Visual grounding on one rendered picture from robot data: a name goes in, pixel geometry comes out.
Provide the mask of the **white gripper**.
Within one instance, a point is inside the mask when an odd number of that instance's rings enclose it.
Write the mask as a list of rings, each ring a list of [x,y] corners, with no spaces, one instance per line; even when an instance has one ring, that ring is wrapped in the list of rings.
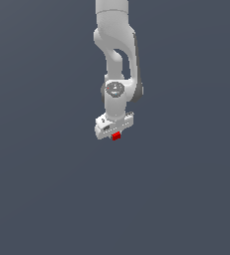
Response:
[[[126,113],[119,121],[110,121],[105,114],[96,118],[95,133],[97,139],[106,137],[112,138],[112,134],[119,131],[121,133],[133,125],[133,112]]]

